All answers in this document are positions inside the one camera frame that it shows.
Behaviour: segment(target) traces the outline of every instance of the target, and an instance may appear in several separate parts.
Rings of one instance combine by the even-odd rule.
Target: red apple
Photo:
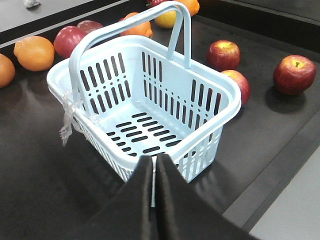
[[[215,41],[207,51],[206,62],[219,72],[235,70],[240,63],[240,49],[229,40]]]
[[[221,73],[227,75],[238,84],[241,92],[241,106],[246,105],[250,98],[251,92],[250,84],[247,78],[236,70],[224,70]]]
[[[273,72],[275,89],[286,95],[298,95],[309,88],[316,77],[316,66],[300,55],[286,56]]]
[[[87,35],[76,26],[65,26],[56,35],[54,50],[63,58],[69,58],[75,47]]]
[[[104,27],[100,22],[92,20],[83,20],[79,22],[76,26],[87,34],[91,33],[94,30],[101,29]]]

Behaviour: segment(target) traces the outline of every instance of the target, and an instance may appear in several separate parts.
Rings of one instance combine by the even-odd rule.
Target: yellow lemon
[[[163,29],[172,29],[176,22],[177,13],[176,11],[168,11],[157,18],[154,22]]]

